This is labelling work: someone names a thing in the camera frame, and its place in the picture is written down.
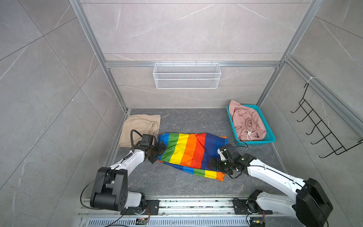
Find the folded clothing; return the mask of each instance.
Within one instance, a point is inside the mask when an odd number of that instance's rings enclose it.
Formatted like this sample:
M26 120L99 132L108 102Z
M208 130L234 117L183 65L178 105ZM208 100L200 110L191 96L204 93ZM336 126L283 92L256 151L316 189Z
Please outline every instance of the folded clothing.
M228 110L240 141L255 141L265 138L266 128L256 110L243 106L235 100L230 102Z
M135 114L130 115L123 123L122 131L118 146L131 147L130 132L135 129L140 134L151 134L158 137L160 128L160 115L147 115L147 114ZM136 144L141 137L134 133L132 135L134 144Z
M220 158L217 150L228 143L226 137L209 133L166 133L159 136L168 149L159 156L159 161L194 175L223 181L225 174L211 171L207 165L211 158Z

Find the pink garment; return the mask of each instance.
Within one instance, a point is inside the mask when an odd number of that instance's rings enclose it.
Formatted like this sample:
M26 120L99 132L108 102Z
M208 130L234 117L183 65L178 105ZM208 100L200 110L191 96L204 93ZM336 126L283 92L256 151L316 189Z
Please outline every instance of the pink garment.
M228 110L240 141L263 140L265 138L266 128L257 111L242 106L235 100L230 102Z

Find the perforated metal strip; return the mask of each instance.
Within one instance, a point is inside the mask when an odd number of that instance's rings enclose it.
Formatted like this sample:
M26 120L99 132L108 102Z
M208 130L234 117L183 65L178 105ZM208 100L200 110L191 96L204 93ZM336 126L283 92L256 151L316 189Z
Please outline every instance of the perforated metal strip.
M87 227L103 227L111 224L117 218L90 218ZM139 227L136 217L121 218L114 225ZM248 226L245 217L151 217L146 226L150 227L186 227L186 226Z

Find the gray marble floor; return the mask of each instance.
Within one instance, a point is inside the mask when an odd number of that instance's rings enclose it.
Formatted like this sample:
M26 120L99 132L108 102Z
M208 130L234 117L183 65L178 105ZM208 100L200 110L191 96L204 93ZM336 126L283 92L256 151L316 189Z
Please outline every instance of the gray marble floor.
M211 133L227 136L235 145L226 109L132 109L132 114L160 114L159 134ZM281 170L270 144L263 146L238 147L240 153L249 153L266 164ZM123 158L129 148L121 147L115 162ZM129 176L129 189L147 195L242 195L255 189L268 193L281 193L269 184L247 175L236 179L225 176L224 181L192 175L165 164L149 161L141 163Z

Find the teal plastic basket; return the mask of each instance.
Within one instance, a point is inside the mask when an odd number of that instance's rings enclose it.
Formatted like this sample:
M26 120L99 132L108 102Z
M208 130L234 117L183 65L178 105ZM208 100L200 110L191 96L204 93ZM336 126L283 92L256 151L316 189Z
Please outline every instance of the teal plastic basket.
M262 122L264 123L265 128L266 128L266 136L265 136L265 138L263 140L244 141L244 142L247 143L249 146L263 145L265 143L275 142L276 138L275 138L274 134L272 133L270 126L267 124L267 121L266 121L264 115L262 114L262 111L260 110L260 108L258 106L256 106L256 105L244 105L244 106L251 107L252 109L256 110L257 113L259 114L259 116L261 117ZM236 144L238 146L245 146L245 143L241 142L240 139L237 136L236 130L235 130L234 125L233 125L232 117L231 117L231 115L229 113L228 108L229 108L229 106L227 106L227 113L228 113L228 117L229 117L229 122L231 124L232 130L233 130L233 133L234 133L234 138L236 139Z

